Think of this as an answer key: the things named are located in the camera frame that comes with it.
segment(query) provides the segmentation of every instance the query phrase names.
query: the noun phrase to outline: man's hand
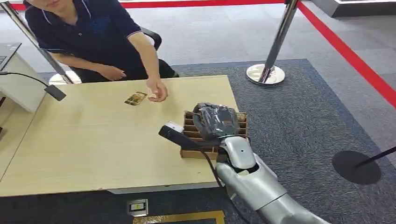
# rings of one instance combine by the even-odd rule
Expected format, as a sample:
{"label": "man's hand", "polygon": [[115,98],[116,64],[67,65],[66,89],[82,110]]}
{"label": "man's hand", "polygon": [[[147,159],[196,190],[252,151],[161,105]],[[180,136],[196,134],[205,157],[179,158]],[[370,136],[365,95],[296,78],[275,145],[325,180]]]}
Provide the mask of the man's hand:
{"label": "man's hand", "polygon": [[123,77],[126,77],[123,70],[104,64],[97,64],[94,71],[111,81],[120,80]]}
{"label": "man's hand", "polygon": [[168,90],[159,78],[148,78],[147,86],[151,89],[151,92],[156,95],[156,98],[149,97],[148,99],[152,102],[162,102],[168,97]]}

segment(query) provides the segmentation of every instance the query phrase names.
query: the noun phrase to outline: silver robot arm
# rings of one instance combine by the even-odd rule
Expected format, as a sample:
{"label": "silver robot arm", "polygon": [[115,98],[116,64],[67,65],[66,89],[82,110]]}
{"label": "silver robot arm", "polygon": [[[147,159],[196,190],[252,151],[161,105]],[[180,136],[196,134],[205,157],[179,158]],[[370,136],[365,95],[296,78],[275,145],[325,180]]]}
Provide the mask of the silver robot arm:
{"label": "silver robot arm", "polygon": [[[276,174],[253,153],[247,139],[232,136],[220,147],[230,164],[218,163],[216,172],[224,184],[242,197],[268,224],[329,224],[298,204],[278,182]],[[240,175],[234,168],[249,170]]]}

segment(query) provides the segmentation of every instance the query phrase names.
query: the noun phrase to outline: man's arm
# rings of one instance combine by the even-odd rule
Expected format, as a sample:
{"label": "man's arm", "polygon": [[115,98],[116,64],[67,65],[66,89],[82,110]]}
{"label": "man's arm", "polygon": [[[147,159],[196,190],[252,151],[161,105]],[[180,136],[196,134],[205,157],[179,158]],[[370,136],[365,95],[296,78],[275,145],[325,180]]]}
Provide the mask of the man's arm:
{"label": "man's arm", "polygon": [[95,72],[101,74],[103,77],[107,78],[108,80],[114,81],[114,80],[119,80],[123,77],[126,77],[126,75],[124,74],[124,71],[122,71],[116,67],[113,67],[113,66],[108,66],[108,65],[99,64],[99,63],[93,63],[93,62],[84,60],[82,58],[78,58],[78,57],[74,57],[74,56],[70,56],[70,55],[59,54],[59,53],[51,53],[51,55],[62,64],[65,64],[65,65],[68,65],[68,66],[74,67],[74,68],[95,71]]}
{"label": "man's arm", "polygon": [[128,37],[129,42],[139,52],[148,78],[160,79],[157,51],[143,32]]}
{"label": "man's arm", "polygon": [[129,35],[128,40],[139,52],[148,75],[147,86],[157,96],[157,98],[150,98],[150,100],[154,102],[164,101],[168,96],[168,90],[161,81],[156,49],[143,32],[136,32]]}

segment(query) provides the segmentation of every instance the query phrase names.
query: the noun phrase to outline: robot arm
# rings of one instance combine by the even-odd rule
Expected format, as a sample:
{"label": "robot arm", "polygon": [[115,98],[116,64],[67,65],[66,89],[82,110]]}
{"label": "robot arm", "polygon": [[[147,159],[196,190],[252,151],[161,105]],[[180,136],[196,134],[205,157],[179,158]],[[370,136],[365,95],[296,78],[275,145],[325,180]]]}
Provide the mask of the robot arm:
{"label": "robot arm", "polygon": [[217,176],[267,224],[329,224],[287,194],[276,174],[253,153],[248,139],[237,136],[236,117],[232,108],[200,103],[194,108],[193,121],[207,142],[190,140],[183,134],[183,127],[172,122],[164,125],[159,134],[185,149],[200,148],[202,144],[219,146],[226,158],[218,158]]}
{"label": "robot arm", "polygon": [[[216,172],[224,184],[245,200],[268,224],[328,224],[288,194],[276,174],[253,153],[247,139],[233,136],[222,140],[229,164],[218,163]],[[247,170],[249,174],[235,172]]]}

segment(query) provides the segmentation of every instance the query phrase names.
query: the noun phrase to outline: gold trim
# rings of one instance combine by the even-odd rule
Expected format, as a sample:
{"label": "gold trim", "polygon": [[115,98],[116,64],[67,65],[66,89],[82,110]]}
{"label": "gold trim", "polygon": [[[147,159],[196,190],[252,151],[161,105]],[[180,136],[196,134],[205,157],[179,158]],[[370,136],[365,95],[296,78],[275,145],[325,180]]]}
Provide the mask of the gold trim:
{"label": "gold trim", "polygon": [[136,217],[134,218],[133,224],[170,223],[213,218],[216,219],[216,224],[225,224],[224,217],[223,211],[205,211],[167,216]]}

